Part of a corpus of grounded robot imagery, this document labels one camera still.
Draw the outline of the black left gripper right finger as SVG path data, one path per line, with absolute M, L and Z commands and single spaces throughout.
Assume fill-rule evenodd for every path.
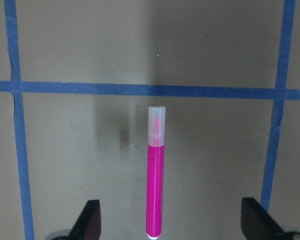
M 247 240 L 279 240 L 283 229 L 253 197 L 241 199 L 240 226 Z

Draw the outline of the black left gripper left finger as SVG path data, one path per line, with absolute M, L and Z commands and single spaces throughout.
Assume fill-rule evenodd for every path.
M 101 236 L 100 201 L 88 200 L 69 233 L 70 240 L 99 240 Z

